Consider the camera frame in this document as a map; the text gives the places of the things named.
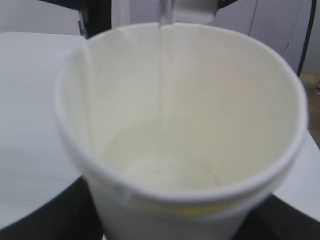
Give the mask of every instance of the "paper cup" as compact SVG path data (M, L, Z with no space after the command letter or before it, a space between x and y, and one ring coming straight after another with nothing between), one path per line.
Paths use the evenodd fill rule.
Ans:
M140 24L100 34L68 60L55 92L62 140L108 239L229 240L300 150L304 89L276 52L248 36L193 24L165 31L173 43L162 51L158 26ZM162 191L100 159L120 132L159 114L160 55L172 56L162 66L168 116L201 116L217 130L209 145L224 157L219 187Z

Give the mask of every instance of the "wall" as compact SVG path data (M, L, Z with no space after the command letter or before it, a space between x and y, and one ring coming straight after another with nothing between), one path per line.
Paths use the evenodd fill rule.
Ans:
M0 0L0 33L79 35L77 11L37 0Z
M158 0L127 0L131 23L158 20ZM239 0L218 12L214 25L249 34L298 68L311 0ZM79 35L77 11L37 0L0 0L0 32ZM303 72L320 74L320 3Z
M131 23L157 21L158 0L130 0ZM239 0L220 10L212 23L266 43L298 69L310 16L311 0ZM320 73L320 4L303 72Z

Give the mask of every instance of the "white table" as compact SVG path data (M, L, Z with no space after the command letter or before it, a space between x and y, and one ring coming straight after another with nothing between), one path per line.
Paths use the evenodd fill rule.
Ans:
M0 229L50 201L80 174L57 134L53 87L80 36L0 34ZM286 182L275 192L320 221L320 150L309 133Z

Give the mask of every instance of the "cup rim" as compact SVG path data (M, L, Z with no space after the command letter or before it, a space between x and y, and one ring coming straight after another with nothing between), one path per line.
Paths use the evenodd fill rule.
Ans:
M130 29L154 27L157 25L157 23L140 23L103 32L91 38L82 46L82 48L87 48L88 46L95 44L96 42L112 34L114 31L129 31ZM272 48L265 45L264 43L250 36L214 26L206 26L192 23L175 23L174 25L179 28L202 28L209 31L221 32L223 34L228 34L230 36L234 36L249 41L252 44L264 49L266 52L271 54L274 60L277 61L277 63L280 64L286 71L286 74L288 75L288 78L291 80L291 83L298 96L298 121L294 131L293 138L289 142L288 147L283 151L278 160L276 160L272 165L270 165L263 171L259 172L257 175L246 178L245 180L242 180L240 182L219 188L212 188L206 190L174 193L162 192L154 190L151 187L145 186L143 184L140 184L139 182L134 182L129 178L122 176L118 171L116 171L112 167L107 167L106 164L99 160L98 157L96 157L89 150L89 148L76 137L72 128L69 126L66 115L64 113L64 107L62 102L62 89L64 83L63 76L67 70L67 67L64 67L64 69L60 71L54 90L54 108L57 122L62 132L64 133L64 137L67 138L71 147L75 151L83 155L83 157L78 158L76 161L80 161L80 164L82 166L85 166L85 168L90 169L90 172L94 173L94 176L92 176L93 178L99 178L102 181L114 183L117 186L123 187L124 189L128 188L128 190L130 189L130 194L145 199L147 201L168 204L205 204L225 201L227 199L235 198L237 196L250 194L256 191L258 188L272 181L275 178L275 176L281 174L283 170L290 167L290 165L294 161L294 156L300 150L305 140L308 126L308 112L307 96L304 91L303 84L299 80L298 76L293 72L288 63L277 52L275 52ZM70 56L68 60L72 59L73 56L77 53L78 51L74 52L74 54Z

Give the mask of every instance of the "water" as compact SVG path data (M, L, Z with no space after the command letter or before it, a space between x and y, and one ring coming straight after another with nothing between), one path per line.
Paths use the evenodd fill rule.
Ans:
M158 119L125 129L107 146L102 159L126 177L161 191L205 190L220 186L212 161L212 135L194 119L172 119L161 134L165 148L158 156Z
M174 81L173 0L160 1L158 28L158 116L122 131L102 159L126 177L162 191L204 190L221 183L212 163L212 147L202 144L208 129L195 119L172 119L168 96Z

